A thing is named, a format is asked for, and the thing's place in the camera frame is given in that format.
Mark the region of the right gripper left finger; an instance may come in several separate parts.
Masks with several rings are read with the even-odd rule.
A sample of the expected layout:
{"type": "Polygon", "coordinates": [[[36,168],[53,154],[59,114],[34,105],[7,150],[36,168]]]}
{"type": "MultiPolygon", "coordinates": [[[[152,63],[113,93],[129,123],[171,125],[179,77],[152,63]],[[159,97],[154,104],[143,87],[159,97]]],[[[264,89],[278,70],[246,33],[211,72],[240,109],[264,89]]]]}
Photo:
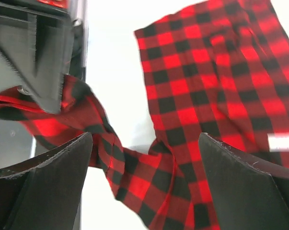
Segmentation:
{"type": "Polygon", "coordinates": [[[80,136],[0,169],[0,230],[71,230],[92,152],[80,136]]]}

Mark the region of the red black plaid shirt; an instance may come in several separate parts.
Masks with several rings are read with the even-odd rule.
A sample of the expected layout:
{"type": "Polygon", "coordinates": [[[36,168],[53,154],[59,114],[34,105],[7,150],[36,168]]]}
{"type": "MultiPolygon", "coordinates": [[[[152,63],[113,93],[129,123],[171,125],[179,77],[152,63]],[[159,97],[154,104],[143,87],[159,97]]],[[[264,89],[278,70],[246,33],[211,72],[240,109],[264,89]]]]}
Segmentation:
{"type": "Polygon", "coordinates": [[[12,88],[0,93],[0,119],[48,149],[90,132],[89,165],[150,230],[218,230],[199,135],[289,168],[289,152],[268,146],[269,135],[289,133],[289,38],[268,0],[208,0],[135,36],[156,135],[148,154],[122,146],[89,86],[70,75],[60,114],[12,88]]]}

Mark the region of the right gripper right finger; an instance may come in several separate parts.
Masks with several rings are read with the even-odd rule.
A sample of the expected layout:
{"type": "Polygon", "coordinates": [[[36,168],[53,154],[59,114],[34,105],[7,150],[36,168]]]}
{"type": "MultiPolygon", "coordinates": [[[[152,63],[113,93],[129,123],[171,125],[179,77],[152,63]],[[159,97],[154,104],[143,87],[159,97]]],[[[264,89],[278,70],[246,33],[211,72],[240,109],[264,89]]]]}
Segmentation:
{"type": "Polygon", "coordinates": [[[207,133],[198,144],[222,230],[289,230],[289,168],[207,133]]]}

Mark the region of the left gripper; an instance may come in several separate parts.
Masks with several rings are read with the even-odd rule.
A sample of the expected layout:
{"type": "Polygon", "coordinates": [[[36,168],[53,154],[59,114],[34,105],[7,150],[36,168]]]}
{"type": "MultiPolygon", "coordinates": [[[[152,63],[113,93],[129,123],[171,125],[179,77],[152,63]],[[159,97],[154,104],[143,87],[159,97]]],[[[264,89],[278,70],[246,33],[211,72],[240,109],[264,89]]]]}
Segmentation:
{"type": "Polygon", "coordinates": [[[16,87],[58,114],[64,75],[86,55],[86,1],[0,0],[0,92],[16,87]]]}

